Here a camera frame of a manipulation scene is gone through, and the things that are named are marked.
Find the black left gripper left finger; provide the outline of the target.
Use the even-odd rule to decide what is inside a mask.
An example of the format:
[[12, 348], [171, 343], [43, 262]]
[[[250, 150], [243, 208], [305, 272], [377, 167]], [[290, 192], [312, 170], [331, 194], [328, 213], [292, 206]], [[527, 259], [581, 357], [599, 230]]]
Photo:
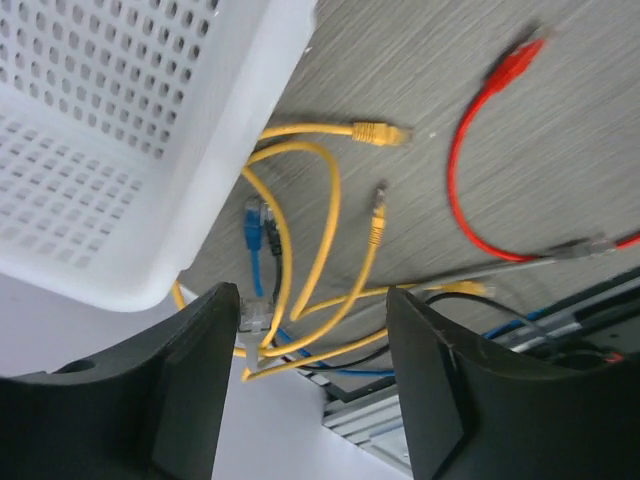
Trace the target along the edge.
[[221, 283], [57, 371], [1, 381], [5, 479], [208, 479], [239, 324]]

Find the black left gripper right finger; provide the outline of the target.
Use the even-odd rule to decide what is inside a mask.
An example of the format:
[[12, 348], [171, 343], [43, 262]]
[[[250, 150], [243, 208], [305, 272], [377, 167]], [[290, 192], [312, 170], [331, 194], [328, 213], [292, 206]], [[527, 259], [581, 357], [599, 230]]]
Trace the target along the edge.
[[392, 289], [386, 324], [417, 479], [635, 479], [639, 359], [568, 369]]

